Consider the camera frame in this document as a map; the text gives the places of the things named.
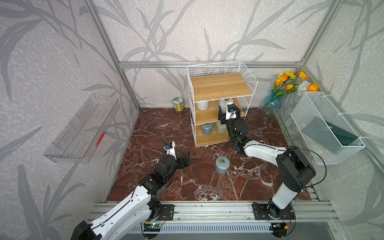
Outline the small blue-grey canister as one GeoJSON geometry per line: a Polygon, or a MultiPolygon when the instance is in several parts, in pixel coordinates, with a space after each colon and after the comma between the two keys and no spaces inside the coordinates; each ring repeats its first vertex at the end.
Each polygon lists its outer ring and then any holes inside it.
{"type": "Polygon", "coordinates": [[[206,136],[209,136],[213,132],[213,124],[206,123],[202,125],[202,133],[206,136]]]}

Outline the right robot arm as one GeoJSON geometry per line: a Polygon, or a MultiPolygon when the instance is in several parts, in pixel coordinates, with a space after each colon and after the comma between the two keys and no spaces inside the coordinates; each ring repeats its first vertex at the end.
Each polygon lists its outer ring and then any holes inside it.
{"type": "Polygon", "coordinates": [[[229,142],[236,153],[263,160],[279,169],[283,182],[278,191],[267,204],[252,203],[255,219],[279,220],[292,212],[292,201],[316,176],[302,150],[296,146],[278,148],[250,140],[247,123],[241,118],[241,110],[233,103],[227,104],[225,112],[219,108],[218,120],[226,125],[229,142]]]}

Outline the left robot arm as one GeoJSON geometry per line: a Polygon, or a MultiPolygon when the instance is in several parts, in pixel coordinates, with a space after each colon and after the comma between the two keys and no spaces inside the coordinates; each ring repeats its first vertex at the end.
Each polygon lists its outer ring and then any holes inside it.
{"type": "Polygon", "coordinates": [[[190,152],[177,158],[174,150],[167,150],[155,170],[145,176],[123,201],[106,214],[87,223],[80,222],[72,240],[119,240],[138,224],[160,215],[161,203],[157,195],[171,183],[177,170],[190,165],[190,152]]]}

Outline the orange yellow artificial flowers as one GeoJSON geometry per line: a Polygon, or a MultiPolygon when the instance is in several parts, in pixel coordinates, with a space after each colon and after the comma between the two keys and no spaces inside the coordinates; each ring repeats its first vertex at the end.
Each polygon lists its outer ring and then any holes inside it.
{"type": "Polygon", "coordinates": [[[317,83],[311,84],[307,81],[308,78],[306,69],[301,70],[297,76],[292,72],[280,74],[275,81],[272,94],[278,97],[285,94],[303,96],[306,92],[319,92],[320,86],[317,83]]]}

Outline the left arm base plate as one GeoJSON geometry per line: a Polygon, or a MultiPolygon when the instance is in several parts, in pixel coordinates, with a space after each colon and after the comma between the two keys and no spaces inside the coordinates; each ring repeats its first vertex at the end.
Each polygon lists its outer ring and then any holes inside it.
{"type": "Polygon", "coordinates": [[[160,204],[151,209],[147,221],[172,221],[175,213],[175,205],[160,204]]]}

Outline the white canister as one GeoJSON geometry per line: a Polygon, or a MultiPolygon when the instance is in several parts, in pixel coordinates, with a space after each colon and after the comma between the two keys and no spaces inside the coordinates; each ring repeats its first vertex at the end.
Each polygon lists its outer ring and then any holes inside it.
{"type": "Polygon", "coordinates": [[[196,103],[196,107],[200,111],[205,111],[209,108],[209,101],[203,101],[196,103]]]}
{"type": "Polygon", "coordinates": [[[234,101],[233,101],[233,99],[221,99],[221,100],[219,101],[219,106],[220,106],[221,112],[222,112],[223,114],[227,112],[227,109],[228,109],[228,107],[227,107],[227,103],[229,103],[229,104],[233,104],[234,101]]]}

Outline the white wire shelf rack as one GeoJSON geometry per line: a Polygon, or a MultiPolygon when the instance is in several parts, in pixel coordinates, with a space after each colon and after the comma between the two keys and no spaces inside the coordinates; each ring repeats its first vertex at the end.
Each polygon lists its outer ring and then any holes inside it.
{"type": "Polygon", "coordinates": [[[228,131],[225,134],[216,132],[219,101],[233,99],[234,104],[242,110],[241,118],[245,119],[258,86],[258,79],[241,61],[189,65],[187,79],[196,147],[227,142],[228,131]],[[200,111],[196,103],[203,101],[209,101],[209,108],[200,111]],[[206,123],[213,124],[213,132],[209,136],[202,133],[202,125],[206,123]]]}

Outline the small sage green canister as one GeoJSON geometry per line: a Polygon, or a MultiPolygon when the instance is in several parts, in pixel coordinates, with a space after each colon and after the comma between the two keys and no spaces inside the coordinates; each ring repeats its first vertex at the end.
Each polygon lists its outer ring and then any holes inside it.
{"type": "Polygon", "coordinates": [[[226,124],[221,124],[220,121],[216,122],[216,132],[218,134],[225,134],[227,132],[226,124]]]}

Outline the tall light blue canister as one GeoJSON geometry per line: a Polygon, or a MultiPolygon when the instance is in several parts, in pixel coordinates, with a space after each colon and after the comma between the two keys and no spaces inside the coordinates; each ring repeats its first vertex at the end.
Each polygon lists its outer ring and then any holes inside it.
{"type": "Polygon", "coordinates": [[[219,175],[224,175],[228,172],[230,160],[227,157],[220,156],[216,159],[215,169],[219,175]]]}

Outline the clear acrylic wall shelf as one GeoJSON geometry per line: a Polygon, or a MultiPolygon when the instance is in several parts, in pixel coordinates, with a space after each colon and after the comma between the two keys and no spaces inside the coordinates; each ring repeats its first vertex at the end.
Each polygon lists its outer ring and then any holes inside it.
{"type": "Polygon", "coordinates": [[[55,163],[89,163],[120,107],[118,98],[92,94],[43,156],[55,163]]]}

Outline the blue glass vase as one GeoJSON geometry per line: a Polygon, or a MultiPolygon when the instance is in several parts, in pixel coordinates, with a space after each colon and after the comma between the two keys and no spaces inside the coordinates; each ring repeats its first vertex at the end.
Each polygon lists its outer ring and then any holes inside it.
{"type": "Polygon", "coordinates": [[[282,105],[282,96],[278,96],[271,92],[271,94],[265,98],[264,105],[261,108],[261,112],[266,116],[275,116],[282,105]]]}

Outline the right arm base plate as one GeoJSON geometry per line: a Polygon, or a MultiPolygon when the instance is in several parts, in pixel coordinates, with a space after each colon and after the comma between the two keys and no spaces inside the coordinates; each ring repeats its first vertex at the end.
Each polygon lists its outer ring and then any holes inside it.
{"type": "Polygon", "coordinates": [[[257,202],[252,203],[252,210],[255,220],[295,220],[296,214],[292,205],[286,206],[284,209],[280,209],[271,200],[267,204],[261,204],[257,202]]]}

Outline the aluminium front rail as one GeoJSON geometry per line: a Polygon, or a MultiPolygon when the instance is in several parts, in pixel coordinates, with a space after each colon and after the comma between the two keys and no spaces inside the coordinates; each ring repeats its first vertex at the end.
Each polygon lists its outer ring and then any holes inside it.
{"type": "Polygon", "coordinates": [[[256,220],[252,201],[163,201],[164,205],[174,205],[171,223],[253,223],[253,222],[338,222],[340,219],[331,202],[294,201],[296,218],[284,217],[273,220],[256,220]]]}

